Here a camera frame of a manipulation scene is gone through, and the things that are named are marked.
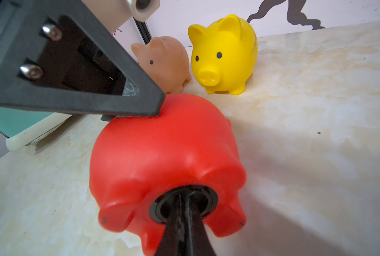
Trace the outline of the red piggy bank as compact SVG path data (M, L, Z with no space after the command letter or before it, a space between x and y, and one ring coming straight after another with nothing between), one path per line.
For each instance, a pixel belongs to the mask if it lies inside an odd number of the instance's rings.
M152 256L162 240L167 202L195 188L202 217L217 237L239 231L246 215L239 190L246 182L231 122L207 99L167 95L158 117L115 118L97 138L90 190L99 223L140 237Z

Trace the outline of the yellow piggy bank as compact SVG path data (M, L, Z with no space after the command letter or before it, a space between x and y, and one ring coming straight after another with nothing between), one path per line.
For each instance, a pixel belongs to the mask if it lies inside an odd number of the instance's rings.
M258 41L253 27L236 15L228 15L208 27L191 25L192 72L207 93L240 95L253 75Z

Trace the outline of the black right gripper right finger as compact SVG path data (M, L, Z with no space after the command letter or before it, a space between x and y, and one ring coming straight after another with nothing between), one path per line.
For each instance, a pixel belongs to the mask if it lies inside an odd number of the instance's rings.
M185 255L216 256L193 195L185 199Z

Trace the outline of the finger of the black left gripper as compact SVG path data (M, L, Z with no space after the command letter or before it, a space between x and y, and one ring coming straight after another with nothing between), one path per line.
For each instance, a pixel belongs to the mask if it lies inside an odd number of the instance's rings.
M154 117L165 94L82 1L0 1L0 107Z

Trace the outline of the pink piggy bank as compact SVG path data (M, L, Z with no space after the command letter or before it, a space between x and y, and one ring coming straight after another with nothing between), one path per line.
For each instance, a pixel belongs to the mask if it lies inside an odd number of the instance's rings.
M192 79L189 56L181 42L170 36L154 37L146 45L130 46L138 64L164 93L182 93Z

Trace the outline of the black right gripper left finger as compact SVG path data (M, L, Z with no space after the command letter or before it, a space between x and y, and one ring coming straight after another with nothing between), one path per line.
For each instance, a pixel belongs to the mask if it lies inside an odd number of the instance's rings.
M182 196L175 197L167 224L155 256L181 256L182 254Z

